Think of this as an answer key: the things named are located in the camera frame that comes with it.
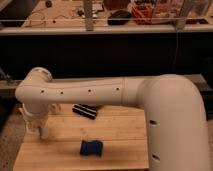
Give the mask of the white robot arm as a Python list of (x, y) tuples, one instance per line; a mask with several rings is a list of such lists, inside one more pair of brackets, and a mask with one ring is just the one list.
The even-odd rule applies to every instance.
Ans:
[(150, 171), (211, 171), (202, 96), (187, 77), (108, 77), (56, 82), (35, 67), (17, 86), (15, 97), (27, 120), (47, 115), (57, 103), (135, 107), (144, 110)]

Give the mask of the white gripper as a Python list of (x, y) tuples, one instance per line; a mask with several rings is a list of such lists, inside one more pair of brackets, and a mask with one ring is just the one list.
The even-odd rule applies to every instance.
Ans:
[(45, 126), (47, 123), (48, 115), (43, 114), (30, 114), (24, 107), (20, 108), (20, 112), (26, 123), (27, 131), (30, 133), (38, 133), (41, 126)]

